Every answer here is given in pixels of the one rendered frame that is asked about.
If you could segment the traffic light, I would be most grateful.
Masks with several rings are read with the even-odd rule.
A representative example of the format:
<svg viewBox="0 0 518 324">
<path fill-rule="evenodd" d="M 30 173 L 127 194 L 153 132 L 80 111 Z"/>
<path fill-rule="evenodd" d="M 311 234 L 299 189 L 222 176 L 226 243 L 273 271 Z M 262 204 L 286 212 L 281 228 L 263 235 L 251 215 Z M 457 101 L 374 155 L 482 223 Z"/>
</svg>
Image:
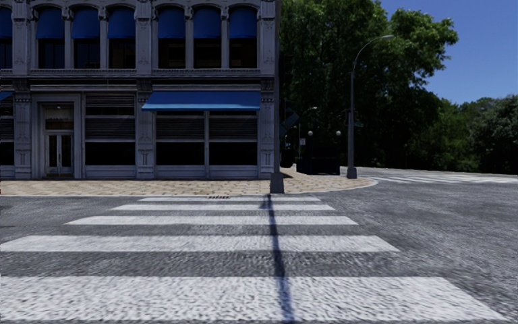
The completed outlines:
<svg viewBox="0 0 518 324">
<path fill-rule="evenodd" d="M 274 104 L 274 154 L 275 154 L 275 162 L 274 162 L 274 171 L 270 177 L 270 193 L 271 194 L 284 194 L 285 186 L 284 186 L 284 177 L 281 173 L 281 139 L 280 139 L 280 129 L 281 129 L 281 121 L 280 121 L 280 71 L 279 71 L 279 62 L 280 62 L 280 27 L 281 27 L 281 8 L 282 8 L 282 0 L 273 0 L 274 9 L 275 9 L 275 29 L 274 29 L 274 54 L 275 54 L 275 87 L 274 87 L 274 95 L 275 95 L 275 104 Z"/>
</svg>

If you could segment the grey stone building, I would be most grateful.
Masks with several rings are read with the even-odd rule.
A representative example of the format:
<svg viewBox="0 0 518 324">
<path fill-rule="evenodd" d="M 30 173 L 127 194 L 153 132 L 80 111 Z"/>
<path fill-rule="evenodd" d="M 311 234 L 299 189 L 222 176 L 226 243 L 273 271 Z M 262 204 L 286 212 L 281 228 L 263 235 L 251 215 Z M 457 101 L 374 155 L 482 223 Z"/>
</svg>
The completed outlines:
<svg viewBox="0 0 518 324">
<path fill-rule="evenodd" d="M 0 180 L 268 179 L 273 0 L 0 0 Z"/>
</svg>

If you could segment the dark stairway railing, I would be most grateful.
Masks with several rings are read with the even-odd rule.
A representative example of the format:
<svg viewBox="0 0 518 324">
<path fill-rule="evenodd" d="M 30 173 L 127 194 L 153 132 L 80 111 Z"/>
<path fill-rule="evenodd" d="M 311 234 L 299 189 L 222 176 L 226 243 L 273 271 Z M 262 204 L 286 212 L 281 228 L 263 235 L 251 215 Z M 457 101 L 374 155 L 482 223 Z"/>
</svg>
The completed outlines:
<svg viewBox="0 0 518 324">
<path fill-rule="evenodd" d="M 341 131 L 317 134 L 309 130 L 296 171 L 308 175 L 340 175 Z"/>
</svg>

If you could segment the grey street lamp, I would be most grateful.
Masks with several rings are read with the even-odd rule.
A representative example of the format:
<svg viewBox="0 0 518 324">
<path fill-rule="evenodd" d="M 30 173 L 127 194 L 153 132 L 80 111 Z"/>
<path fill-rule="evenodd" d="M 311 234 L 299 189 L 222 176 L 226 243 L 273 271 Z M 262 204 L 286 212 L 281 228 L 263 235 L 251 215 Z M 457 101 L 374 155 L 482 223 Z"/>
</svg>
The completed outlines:
<svg viewBox="0 0 518 324">
<path fill-rule="evenodd" d="M 348 179 L 357 179 L 357 169 L 354 165 L 354 78 L 355 78 L 355 68 L 357 65 L 357 60 L 362 53 L 362 51 L 371 43 L 378 40 L 389 40 L 393 39 L 395 36 L 392 34 L 379 36 L 367 42 L 357 53 L 355 59 L 353 60 L 353 65 L 350 73 L 350 109 L 348 113 L 348 136 L 347 136 L 347 178 Z"/>
<path fill-rule="evenodd" d="M 317 110 L 318 107 L 311 107 L 311 108 L 308 108 L 306 109 L 305 111 L 301 112 L 300 115 L 299 115 L 299 122 L 298 122 L 298 159 L 301 159 L 301 121 L 302 121 L 302 118 L 304 116 L 305 113 L 309 112 L 309 111 L 313 111 L 313 110 Z"/>
</svg>

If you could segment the trees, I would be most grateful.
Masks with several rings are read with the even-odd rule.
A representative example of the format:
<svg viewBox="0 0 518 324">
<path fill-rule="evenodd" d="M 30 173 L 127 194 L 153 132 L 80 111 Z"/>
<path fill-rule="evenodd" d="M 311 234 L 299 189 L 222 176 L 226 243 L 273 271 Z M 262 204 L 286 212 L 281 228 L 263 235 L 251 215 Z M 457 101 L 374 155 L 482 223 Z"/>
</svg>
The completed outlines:
<svg viewBox="0 0 518 324">
<path fill-rule="evenodd" d="M 283 96 L 360 166 L 518 173 L 518 0 L 283 0 Z"/>
</svg>

